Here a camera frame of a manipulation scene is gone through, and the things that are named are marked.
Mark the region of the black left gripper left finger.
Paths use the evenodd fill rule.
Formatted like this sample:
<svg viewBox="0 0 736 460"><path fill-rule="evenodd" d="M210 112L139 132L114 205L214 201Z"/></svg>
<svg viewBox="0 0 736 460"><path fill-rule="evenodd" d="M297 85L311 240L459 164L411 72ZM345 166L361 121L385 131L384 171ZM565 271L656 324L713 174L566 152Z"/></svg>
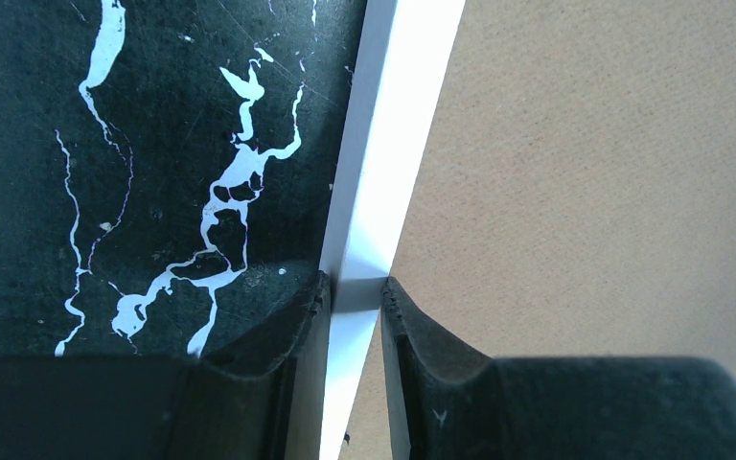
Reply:
<svg viewBox="0 0 736 460"><path fill-rule="evenodd" d="M315 459L331 281L202 358L0 357L0 459Z"/></svg>

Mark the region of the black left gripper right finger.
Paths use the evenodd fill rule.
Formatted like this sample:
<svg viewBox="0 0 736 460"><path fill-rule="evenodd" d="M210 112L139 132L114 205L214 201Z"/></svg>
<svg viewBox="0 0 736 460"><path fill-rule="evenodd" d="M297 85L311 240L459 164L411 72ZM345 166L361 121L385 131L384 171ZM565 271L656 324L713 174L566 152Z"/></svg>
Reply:
<svg viewBox="0 0 736 460"><path fill-rule="evenodd" d="M736 380L714 361L487 356L394 278L380 321L396 459L736 459Z"/></svg>

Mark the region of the white picture frame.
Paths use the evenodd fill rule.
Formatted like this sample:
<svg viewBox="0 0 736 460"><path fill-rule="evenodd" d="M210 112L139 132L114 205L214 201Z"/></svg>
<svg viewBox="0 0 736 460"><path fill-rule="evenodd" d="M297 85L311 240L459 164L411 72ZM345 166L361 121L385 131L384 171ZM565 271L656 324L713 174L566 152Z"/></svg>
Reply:
<svg viewBox="0 0 736 460"><path fill-rule="evenodd" d="M489 357L736 380L736 1L470 1L391 274Z"/></svg>

